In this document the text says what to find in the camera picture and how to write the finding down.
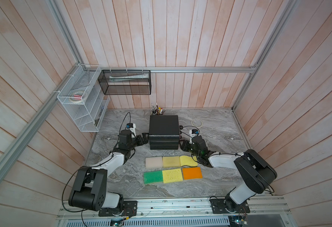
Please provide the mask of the black drawer cabinet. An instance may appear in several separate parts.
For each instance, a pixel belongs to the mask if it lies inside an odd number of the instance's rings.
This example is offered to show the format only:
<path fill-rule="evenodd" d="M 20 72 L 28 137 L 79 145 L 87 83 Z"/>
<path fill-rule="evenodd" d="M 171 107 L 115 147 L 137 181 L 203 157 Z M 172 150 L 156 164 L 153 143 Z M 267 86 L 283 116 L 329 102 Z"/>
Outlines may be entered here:
<path fill-rule="evenodd" d="M 180 132 L 177 115 L 151 115 L 149 145 L 151 150 L 177 150 Z"/>

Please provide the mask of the white foam sponge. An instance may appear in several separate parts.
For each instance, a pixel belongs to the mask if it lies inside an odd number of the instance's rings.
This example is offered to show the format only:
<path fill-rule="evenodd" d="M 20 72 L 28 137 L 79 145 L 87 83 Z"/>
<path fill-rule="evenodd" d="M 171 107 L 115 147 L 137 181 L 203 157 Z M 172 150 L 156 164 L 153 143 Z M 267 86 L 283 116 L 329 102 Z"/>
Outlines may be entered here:
<path fill-rule="evenodd" d="M 162 157 L 149 157 L 145 158 L 146 169 L 158 169 L 163 167 Z"/>

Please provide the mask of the orange and yellow sponge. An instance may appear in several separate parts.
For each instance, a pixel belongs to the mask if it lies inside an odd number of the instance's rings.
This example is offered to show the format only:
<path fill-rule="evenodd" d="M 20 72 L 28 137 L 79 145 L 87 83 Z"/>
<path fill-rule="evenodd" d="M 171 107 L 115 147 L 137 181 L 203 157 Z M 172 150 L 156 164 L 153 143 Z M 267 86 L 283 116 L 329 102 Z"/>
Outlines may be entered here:
<path fill-rule="evenodd" d="M 191 180 L 191 179 L 202 179 L 202 171 L 200 167 L 190 167 L 190 168 L 183 168 L 182 169 L 183 178 L 184 180 Z"/>

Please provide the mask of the green and yellow sponge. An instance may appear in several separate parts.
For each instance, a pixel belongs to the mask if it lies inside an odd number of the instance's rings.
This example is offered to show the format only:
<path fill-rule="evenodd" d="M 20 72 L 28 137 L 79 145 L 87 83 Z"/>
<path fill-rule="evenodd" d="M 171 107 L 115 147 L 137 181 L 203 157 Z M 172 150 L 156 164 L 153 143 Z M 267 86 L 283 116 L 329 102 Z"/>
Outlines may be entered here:
<path fill-rule="evenodd" d="M 144 184 L 163 182 L 163 173 L 162 173 L 161 170 L 160 171 L 145 172 L 143 177 L 144 177 Z"/>

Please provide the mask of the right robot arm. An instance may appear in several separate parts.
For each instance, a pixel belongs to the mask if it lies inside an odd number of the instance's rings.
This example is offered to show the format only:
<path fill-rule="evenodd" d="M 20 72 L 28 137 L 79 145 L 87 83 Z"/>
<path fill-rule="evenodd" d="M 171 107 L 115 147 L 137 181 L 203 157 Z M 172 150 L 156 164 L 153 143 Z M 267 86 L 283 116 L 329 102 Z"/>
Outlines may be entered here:
<path fill-rule="evenodd" d="M 256 151 L 220 153 L 207 148 L 202 136 L 179 142 L 182 151 L 189 152 L 192 160 L 205 167 L 236 169 L 243 182 L 231 190 L 223 200 L 222 212 L 236 213 L 241 205 L 256 194 L 262 194 L 277 178 L 277 172 Z"/>

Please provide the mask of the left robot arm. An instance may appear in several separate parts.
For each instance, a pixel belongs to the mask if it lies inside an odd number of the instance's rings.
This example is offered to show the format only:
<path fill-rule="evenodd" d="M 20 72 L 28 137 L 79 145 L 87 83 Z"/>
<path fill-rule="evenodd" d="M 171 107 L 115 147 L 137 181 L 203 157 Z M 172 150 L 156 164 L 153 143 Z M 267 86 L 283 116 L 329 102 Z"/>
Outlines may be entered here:
<path fill-rule="evenodd" d="M 104 208 L 116 213 L 122 212 L 123 197 L 107 191 L 107 179 L 133 157 L 137 146 L 148 142 L 148 133 L 136 135 L 132 130 L 122 130 L 107 158 L 93 166 L 82 166 L 75 172 L 76 178 L 68 199 L 69 206 L 91 211 Z"/>

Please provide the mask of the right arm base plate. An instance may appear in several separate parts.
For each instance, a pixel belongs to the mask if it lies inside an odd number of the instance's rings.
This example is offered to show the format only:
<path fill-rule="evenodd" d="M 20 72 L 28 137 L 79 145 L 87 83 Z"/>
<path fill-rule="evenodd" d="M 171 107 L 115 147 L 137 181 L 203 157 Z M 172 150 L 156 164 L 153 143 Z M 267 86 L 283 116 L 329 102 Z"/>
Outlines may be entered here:
<path fill-rule="evenodd" d="M 225 198 L 219 199 L 215 196 L 209 198 L 209 202 L 212 208 L 213 214 L 245 214 L 250 213 L 250 208 L 247 201 L 241 204 L 236 204 L 232 200 L 226 200 Z"/>

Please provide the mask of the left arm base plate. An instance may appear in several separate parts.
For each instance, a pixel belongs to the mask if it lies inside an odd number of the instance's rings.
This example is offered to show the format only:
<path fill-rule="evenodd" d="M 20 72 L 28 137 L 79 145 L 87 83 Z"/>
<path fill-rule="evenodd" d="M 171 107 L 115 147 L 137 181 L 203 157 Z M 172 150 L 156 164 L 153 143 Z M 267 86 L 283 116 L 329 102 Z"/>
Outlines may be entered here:
<path fill-rule="evenodd" d="M 138 202 L 122 201 L 116 208 L 101 208 L 100 217 L 133 217 L 137 215 Z"/>

